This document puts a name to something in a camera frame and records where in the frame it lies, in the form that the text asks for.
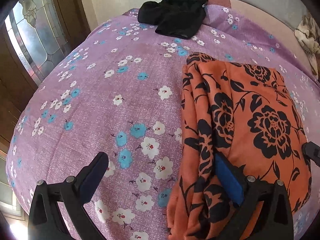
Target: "metal screw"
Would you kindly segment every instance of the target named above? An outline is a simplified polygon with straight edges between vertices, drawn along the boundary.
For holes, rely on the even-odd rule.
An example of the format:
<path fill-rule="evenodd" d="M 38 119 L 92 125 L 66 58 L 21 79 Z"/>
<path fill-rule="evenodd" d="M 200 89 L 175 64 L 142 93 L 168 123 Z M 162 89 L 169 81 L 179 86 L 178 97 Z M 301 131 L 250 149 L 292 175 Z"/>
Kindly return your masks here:
<path fill-rule="evenodd" d="M 280 179 L 277 180 L 277 183 L 278 183 L 279 186 L 283 186 L 283 184 L 284 184 L 283 181 L 280 180 Z"/>
<path fill-rule="evenodd" d="M 256 181 L 256 178 L 255 178 L 254 176 L 249 175 L 249 176 L 247 177 L 247 180 L 248 180 L 249 182 L 255 182 L 255 181 Z"/>
<path fill-rule="evenodd" d="M 40 179 L 40 180 L 38 180 L 37 185 L 40 186 L 40 185 L 42 185 L 43 182 L 44 182 L 43 179 Z"/>
<path fill-rule="evenodd" d="M 74 176 L 69 176 L 66 178 L 66 182 L 68 182 L 68 183 L 73 182 L 74 180 L 75 180 Z"/>

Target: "purple fabric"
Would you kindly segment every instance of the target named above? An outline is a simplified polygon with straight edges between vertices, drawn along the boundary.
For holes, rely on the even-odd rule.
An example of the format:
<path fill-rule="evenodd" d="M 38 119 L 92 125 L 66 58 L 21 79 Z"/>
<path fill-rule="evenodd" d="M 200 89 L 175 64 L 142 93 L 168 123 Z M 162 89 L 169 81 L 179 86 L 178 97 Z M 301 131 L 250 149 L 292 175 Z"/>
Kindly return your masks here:
<path fill-rule="evenodd" d="M 49 74 L 22 113 L 7 157 L 8 180 L 29 212 L 39 179 L 61 182 L 106 152 L 110 169 L 85 209 L 109 240 L 166 239 L 165 207 L 181 156 L 181 69 L 192 51 L 276 68 L 308 139 L 320 145 L 318 83 L 272 35 L 217 5 L 207 6 L 190 40 L 155 34 L 136 12 L 96 28 Z M 311 197 L 294 215 L 295 239 L 320 208 L 319 175 L 312 163 Z"/>

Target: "folded black clothing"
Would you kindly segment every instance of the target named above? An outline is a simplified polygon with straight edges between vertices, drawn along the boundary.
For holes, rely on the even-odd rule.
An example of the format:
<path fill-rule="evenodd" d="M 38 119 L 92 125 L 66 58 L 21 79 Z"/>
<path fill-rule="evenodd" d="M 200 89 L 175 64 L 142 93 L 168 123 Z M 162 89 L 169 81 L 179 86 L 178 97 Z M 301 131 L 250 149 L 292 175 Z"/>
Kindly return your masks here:
<path fill-rule="evenodd" d="M 208 0 L 162 0 L 145 2 L 138 13 L 138 22 L 158 25 L 156 33 L 190 39 L 199 30 Z"/>

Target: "bedsheet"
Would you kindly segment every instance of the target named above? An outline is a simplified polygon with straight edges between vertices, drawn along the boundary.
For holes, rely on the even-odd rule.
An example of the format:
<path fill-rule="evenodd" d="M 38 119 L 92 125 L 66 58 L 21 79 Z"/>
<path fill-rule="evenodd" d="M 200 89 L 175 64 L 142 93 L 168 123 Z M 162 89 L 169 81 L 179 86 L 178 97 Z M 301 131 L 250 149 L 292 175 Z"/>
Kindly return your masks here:
<path fill-rule="evenodd" d="M 277 69 L 308 140 L 320 145 L 320 88 L 308 69 L 236 11 L 206 10 L 198 33 L 181 40 L 139 24 L 132 9 L 97 27 L 49 74 L 22 113 L 7 156 L 8 180 L 27 213 L 39 179 L 61 182 L 104 151 L 109 168 L 84 205 L 93 222 L 107 239 L 166 239 L 165 207 L 181 157 L 181 70 L 196 51 Z M 293 216 L 296 240 L 320 208 L 320 169 L 313 162 L 311 171 L 310 199 Z"/>

